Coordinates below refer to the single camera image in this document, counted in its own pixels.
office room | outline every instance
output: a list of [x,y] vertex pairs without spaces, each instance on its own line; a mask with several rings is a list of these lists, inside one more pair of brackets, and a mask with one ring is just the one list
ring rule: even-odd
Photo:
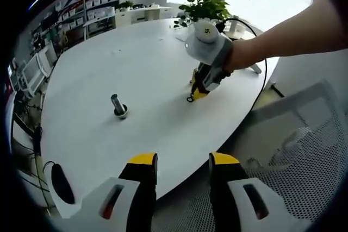
[[[337,3],[31,0],[5,82],[8,149],[29,197],[62,231],[226,231],[219,177],[238,165],[229,188],[245,189],[257,217],[238,216],[236,201],[240,230],[270,216],[304,231],[345,173],[333,151],[347,150],[348,62],[346,46],[295,48],[288,32],[301,38],[297,20]],[[321,153],[326,171],[292,187],[320,173],[308,165]]]

